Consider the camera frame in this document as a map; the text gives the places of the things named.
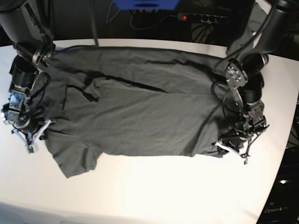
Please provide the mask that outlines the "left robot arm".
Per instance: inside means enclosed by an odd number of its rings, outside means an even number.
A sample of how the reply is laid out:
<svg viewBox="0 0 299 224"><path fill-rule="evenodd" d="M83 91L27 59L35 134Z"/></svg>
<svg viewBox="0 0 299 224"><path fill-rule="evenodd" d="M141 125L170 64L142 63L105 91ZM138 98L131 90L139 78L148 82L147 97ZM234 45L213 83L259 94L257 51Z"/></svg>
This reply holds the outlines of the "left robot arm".
<svg viewBox="0 0 299 224"><path fill-rule="evenodd" d="M228 85L220 103L230 129L211 145L236 153L245 164L251 145L268 128L261 101L264 85L261 70L298 10L297 0L272 0L268 13L255 3L244 34L233 42L229 55L213 68L214 72L224 74Z"/></svg>

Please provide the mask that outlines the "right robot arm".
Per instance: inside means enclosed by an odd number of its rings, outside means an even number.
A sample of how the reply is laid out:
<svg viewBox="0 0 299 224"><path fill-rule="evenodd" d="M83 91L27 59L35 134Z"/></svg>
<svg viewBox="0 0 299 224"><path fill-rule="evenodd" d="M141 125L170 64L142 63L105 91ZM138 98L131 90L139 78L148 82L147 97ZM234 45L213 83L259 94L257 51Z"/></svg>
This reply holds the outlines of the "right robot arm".
<svg viewBox="0 0 299 224"><path fill-rule="evenodd" d="M17 53L9 70L12 79L1 117L31 154L36 152L35 142L46 138L44 132L52 123L43 117L42 105L32 105L50 83L45 72L55 50L50 4L42 0L2 0L0 24Z"/></svg>

